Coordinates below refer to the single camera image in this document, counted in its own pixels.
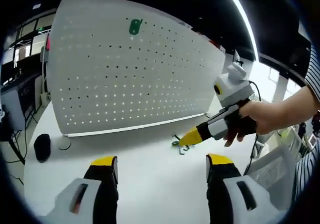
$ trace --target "striped shirt sleeve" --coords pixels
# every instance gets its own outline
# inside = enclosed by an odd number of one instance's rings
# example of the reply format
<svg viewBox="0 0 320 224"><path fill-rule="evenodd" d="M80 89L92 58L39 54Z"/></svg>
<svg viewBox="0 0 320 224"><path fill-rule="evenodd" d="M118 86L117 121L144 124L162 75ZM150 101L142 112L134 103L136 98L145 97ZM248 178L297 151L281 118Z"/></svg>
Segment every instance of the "striped shirt sleeve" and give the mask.
<svg viewBox="0 0 320 224"><path fill-rule="evenodd" d="M320 62L316 50L311 46L309 68L305 76L305 82L310 86L320 101Z"/></svg>
<svg viewBox="0 0 320 224"><path fill-rule="evenodd" d="M294 190L295 199L305 188L309 178L312 175L312 171L315 167L315 163L320 156L320 141L316 141L314 149L302 158L295 166L296 176L296 188Z"/></svg>

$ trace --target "person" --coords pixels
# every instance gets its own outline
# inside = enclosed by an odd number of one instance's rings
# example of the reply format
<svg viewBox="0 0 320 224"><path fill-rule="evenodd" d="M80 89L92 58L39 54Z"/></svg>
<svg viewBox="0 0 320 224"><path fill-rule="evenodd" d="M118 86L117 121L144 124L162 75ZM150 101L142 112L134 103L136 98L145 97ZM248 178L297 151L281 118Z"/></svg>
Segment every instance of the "person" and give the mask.
<svg viewBox="0 0 320 224"><path fill-rule="evenodd" d="M256 133L258 135L302 123L316 114L320 108L320 65L316 57L316 51L312 46L309 67L305 77L306 86L294 95L279 103L250 101L239 109L242 117L249 116L257 122ZM229 147L235 137L238 141L242 141L244 138L237 131L229 132L225 137L225 146ZM313 151L296 164L295 198L301 193L311 177L312 170L320 155L319 146L318 139Z"/></svg>
<svg viewBox="0 0 320 224"><path fill-rule="evenodd" d="M301 157L304 157L307 154L308 150L309 150L306 131L307 131L307 126L306 126L306 124L304 122L302 122L299 125L299 128L298 128L298 136L299 136L299 138L301 140L302 139L304 140L304 143L302 142L302 145L299 148L299 154L300 154Z"/></svg>

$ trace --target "desk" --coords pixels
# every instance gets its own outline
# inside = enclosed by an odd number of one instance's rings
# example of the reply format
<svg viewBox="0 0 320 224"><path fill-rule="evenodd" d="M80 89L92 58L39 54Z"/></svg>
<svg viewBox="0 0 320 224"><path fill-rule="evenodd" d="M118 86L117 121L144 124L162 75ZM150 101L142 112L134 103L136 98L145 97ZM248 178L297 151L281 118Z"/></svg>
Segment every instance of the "desk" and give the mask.
<svg viewBox="0 0 320 224"><path fill-rule="evenodd" d="M206 154L228 156L243 173L255 140L255 135L250 135L243 143L235 141L225 148L223 140L209 139L179 155L171 146L175 140L171 135L182 136L205 121L204 116L145 129L67 138L59 131L52 107L50 103L39 120L24 168L25 200L36 215L49 213L58 193L75 178L83 177L93 160L116 155L119 224L208 223ZM48 161L40 164L33 143L43 133L51 136L52 149ZM70 141L68 150L58 149L60 143Z"/></svg>

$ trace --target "human arm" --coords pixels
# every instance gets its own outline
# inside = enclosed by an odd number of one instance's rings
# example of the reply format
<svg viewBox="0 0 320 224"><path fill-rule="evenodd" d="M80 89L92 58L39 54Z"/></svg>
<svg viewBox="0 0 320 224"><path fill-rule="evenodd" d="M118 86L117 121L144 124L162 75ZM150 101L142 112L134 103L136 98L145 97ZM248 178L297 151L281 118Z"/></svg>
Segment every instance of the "human arm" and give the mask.
<svg viewBox="0 0 320 224"><path fill-rule="evenodd" d="M286 128L305 122L320 108L320 65L314 48L311 49L310 63L305 82L307 86L288 99L279 103L250 101L240 108L242 117L249 116L257 122L256 133L263 135L273 130ZM230 146L238 130L229 130L226 146ZM237 136L242 141L243 135Z"/></svg>

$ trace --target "ceiling light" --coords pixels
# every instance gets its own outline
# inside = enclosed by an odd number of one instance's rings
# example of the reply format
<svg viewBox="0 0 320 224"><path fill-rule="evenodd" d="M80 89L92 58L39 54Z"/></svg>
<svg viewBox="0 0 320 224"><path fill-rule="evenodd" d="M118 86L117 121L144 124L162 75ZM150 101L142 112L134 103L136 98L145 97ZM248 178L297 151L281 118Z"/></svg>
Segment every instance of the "ceiling light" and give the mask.
<svg viewBox="0 0 320 224"><path fill-rule="evenodd" d="M253 51L254 51L254 56L255 56L255 59L256 61L259 61L259 55L258 55L258 49L257 49L257 45L256 45L256 40L255 40L255 37L253 35L253 31L252 31L252 28L251 28L251 25L249 23L249 19L245 13L245 10L243 9L242 5L240 4L240 1L239 0L232 0L235 4L235 6L237 7L237 9L239 10L243 20L244 20L244 24L248 30L248 33L249 33L249 36L250 36L250 39L251 39L251 43L252 43L252 47L253 47Z"/></svg>

